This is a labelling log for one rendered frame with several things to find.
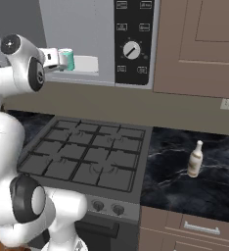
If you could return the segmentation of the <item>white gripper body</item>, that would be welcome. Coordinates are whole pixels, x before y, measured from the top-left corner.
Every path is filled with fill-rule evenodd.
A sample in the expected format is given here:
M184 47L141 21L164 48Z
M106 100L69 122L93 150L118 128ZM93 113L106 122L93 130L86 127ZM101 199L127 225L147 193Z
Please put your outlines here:
M58 50L59 70L60 71L66 70L68 68L68 57L67 57L68 51L69 50L67 48Z

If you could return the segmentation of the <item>grey microwave door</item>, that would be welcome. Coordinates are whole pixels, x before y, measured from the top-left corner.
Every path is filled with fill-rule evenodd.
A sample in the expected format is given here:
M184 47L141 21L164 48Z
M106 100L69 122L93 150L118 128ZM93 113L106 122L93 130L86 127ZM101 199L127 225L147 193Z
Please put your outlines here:
M46 47L39 0L0 0L0 45L6 35L16 33L40 48ZM0 50L0 66L8 66Z

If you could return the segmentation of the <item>round microwave dial knob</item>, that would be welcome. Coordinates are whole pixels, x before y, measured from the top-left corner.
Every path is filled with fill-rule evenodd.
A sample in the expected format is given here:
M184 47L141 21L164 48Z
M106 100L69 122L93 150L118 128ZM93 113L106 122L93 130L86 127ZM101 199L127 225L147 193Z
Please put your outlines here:
M129 60L137 59L140 53L141 53L140 45L135 41L128 41L123 46L123 55Z

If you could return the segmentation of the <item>grey microwave oven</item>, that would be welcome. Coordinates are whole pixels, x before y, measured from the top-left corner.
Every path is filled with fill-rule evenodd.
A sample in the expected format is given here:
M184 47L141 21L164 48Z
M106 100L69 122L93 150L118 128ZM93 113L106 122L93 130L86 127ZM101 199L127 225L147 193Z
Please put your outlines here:
M51 81L150 89L156 61L160 0L39 0L46 45L73 51L74 70ZM137 59L123 55L128 41Z

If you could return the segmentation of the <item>dark grey gas hob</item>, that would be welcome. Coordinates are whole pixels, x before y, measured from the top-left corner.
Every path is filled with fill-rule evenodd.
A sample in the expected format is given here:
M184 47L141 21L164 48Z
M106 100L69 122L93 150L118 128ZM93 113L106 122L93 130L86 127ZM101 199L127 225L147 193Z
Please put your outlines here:
M25 146L18 171L42 185L137 203L152 129L55 117Z

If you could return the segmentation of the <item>dark round oven knob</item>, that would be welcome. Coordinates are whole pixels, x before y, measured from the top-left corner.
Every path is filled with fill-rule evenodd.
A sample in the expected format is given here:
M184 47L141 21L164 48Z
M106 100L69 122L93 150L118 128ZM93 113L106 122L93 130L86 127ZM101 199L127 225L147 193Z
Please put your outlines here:
M93 208L97 211L100 212L104 209L104 203L98 200L95 200L93 203Z
M117 205L117 204L114 204L113 211L118 216L122 215L124 213L124 207L120 206L120 205Z

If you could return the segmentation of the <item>cream bottle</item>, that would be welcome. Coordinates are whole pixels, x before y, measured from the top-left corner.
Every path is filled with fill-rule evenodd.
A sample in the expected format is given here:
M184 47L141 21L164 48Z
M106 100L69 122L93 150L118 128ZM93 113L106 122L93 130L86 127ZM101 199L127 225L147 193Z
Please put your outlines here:
M192 151L189 158L187 174L190 177L197 177L203 162L203 152L202 152L203 142L201 140L197 141L196 148Z

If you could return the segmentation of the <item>grey oven front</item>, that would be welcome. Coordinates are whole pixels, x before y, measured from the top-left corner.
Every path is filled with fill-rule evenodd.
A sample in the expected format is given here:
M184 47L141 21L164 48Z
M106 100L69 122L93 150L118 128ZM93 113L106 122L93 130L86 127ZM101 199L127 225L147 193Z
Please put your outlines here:
M140 205L87 195L88 210L75 223L89 251L137 251Z

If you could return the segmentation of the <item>brown base cupboard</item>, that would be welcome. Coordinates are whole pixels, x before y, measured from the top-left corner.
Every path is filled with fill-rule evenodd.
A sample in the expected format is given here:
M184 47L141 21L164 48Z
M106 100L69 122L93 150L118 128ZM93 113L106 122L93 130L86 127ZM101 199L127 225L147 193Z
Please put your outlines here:
M229 242L166 228L169 212L141 207L138 251L229 251Z

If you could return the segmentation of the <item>brown wall cupboard door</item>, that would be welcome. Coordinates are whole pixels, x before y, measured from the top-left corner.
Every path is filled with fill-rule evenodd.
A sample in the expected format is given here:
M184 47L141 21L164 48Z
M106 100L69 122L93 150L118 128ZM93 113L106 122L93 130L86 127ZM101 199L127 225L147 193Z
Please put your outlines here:
M229 98L229 0L161 0L154 91Z

